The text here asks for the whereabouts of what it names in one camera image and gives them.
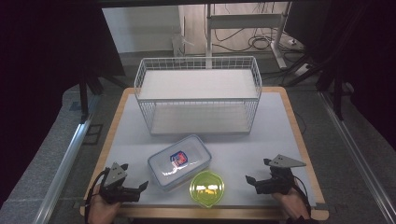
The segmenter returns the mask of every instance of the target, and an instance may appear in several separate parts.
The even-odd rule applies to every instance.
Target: plastic container
[[[168,191],[205,169],[212,156],[195,134],[148,158],[150,167],[161,189]]]
[[[221,177],[210,171],[203,171],[191,181],[190,195],[205,208],[218,203],[224,193],[224,182]]]

